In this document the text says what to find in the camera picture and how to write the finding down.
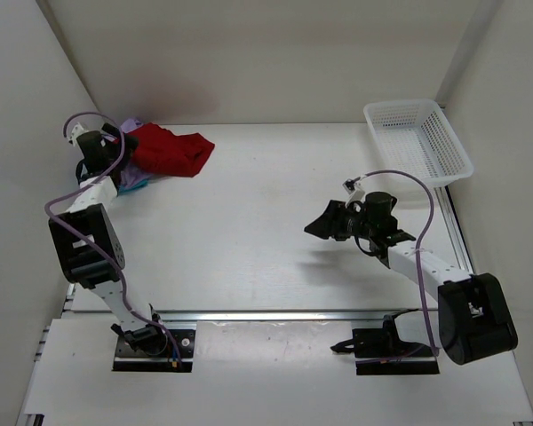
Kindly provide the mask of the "purple t shirt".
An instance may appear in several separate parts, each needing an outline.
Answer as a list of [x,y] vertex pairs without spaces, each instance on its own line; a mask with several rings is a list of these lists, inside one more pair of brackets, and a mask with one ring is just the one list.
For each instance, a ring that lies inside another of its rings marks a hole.
[[[129,118],[120,125],[120,130],[123,133],[130,133],[143,125],[144,123],[138,118]],[[150,173],[141,170],[132,162],[129,162],[121,172],[121,183],[119,187],[121,185],[134,185],[136,182],[144,179],[149,181],[151,177],[152,175]]]

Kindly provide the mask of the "red t shirt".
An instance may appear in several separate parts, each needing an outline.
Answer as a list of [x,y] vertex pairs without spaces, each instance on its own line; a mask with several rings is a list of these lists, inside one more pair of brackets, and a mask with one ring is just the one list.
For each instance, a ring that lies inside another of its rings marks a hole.
[[176,135],[147,123],[129,133],[138,140],[132,162],[155,175],[193,178],[209,160],[215,145],[200,133]]

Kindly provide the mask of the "teal t shirt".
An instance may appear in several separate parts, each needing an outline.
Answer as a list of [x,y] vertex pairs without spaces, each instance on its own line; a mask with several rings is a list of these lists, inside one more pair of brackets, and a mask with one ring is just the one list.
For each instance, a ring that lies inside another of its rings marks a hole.
[[149,181],[147,179],[136,182],[134,185],[121,185],[117,191],[118,195],[131,193],[142,189],[148,185]]

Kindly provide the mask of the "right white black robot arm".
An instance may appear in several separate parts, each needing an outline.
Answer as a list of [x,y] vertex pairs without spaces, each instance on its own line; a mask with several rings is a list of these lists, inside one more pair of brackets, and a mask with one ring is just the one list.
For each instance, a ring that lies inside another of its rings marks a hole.
[[416,348],[441,349],[464,365],[514,350],[519,343],[499,280],[490,273],[472,274],[424,251],[421,238],[400,228],[397,200],[372,192],[361,200],[329,201],[304,231],[321,240],[367,241],[363,253],[418,286],[437,303],[434,312],[418,307],[383,319],[384,361]]

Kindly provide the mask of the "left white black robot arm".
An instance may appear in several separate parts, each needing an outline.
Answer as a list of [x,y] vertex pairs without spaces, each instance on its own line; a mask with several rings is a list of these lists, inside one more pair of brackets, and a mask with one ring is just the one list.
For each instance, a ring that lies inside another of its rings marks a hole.
[[106,122],[100,130],[76,124],[69,142],[83,155],[76,166],[79,193],[48,222],[60,268],[68,282],[101,299],[116,317],[111,329],[132,350],[155,358],[168,348],[169,335],[153,306],[123,282],[123,247],[107,214],[138,140]]

